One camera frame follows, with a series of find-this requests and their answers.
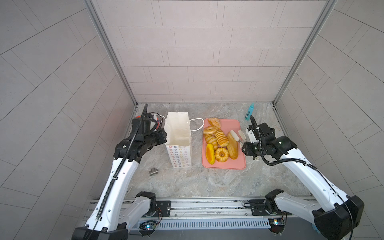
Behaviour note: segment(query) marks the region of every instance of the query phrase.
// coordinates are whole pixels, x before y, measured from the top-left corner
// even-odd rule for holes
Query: blue glue bottle
[[[249,109],[248,109],[248,112],[247,114],[245,115],[245,120],[249,121],[249,119],[251,118],[251,115],[252,115],[252,112],[253,112],[253,106],[255,104],[252,103],[250,106],[249,106]]]

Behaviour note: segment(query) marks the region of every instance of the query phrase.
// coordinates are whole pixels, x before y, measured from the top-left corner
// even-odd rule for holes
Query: paper bag handle
[[[204,126],[204,119],[202,119],[202,118],[194,118],[194,119],[191,119],[191,120],[189,120],[189,121],[192,121],[192,120],[197,120],[197,119],[201,119],[201,120],[203,120],[203,125],[201,125],[201,127],[199,127],[198,129],[196,129],[196,130],[191,130],[191,132],[193,132],[193,131],[197,131],[197,130],[200,130],[203,126]]]

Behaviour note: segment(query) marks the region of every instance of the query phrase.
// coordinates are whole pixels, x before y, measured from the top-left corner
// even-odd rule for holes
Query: tile wall
[[[325,1],[93,4],[139,102],[271,102]]]
[[[364,201],[356,240],[384,239],[383,9],[339,0],[277,103],[305,156]]]
[[[133,110],[83,1],[1,1],[0,83],[0,238],[68,240]]]

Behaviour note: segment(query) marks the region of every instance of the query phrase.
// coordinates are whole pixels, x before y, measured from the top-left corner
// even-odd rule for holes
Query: gray marble surface
[[[189,112],[189,118],[228,118],[240,121],[241,129],[250,124],[244,116],[249,103],[150,103],[149,112],[158,112],[167,116],[170,112]],[[136,115],[139,116],[144,104],[139,104]],[[253,116],[257,123],[266,122],[275,128],[276,137],[283,135],[270,103],[255,103]],[[201,125],[192,121],[191,129]],[[147,152],[132,177],[126,198],[134,198],[140,191],[156,193],[157,197],[243,197],[264,196],[275,188],[283,189],[291,195],[309,195],[309,190],[284,165],[268,166],[263,161],[246,157],[244,170],[208,169],[203,167],[202,129],[192,132],[192,167],[173,168],[166,146],[160,145]],[[149,176],[152,167],[159,170]]]

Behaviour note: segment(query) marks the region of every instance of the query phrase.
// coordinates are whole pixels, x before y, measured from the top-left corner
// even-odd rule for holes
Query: paper bag
[[[203,125],[196,130],[190,129],[190,121],[201,119]],[[172,166],[175,168],[192,167],[191,163],[191,132],[204,126],[204,119],[189,120],[188,113],[168,112],[164,130],[167,133],[165,143]]]

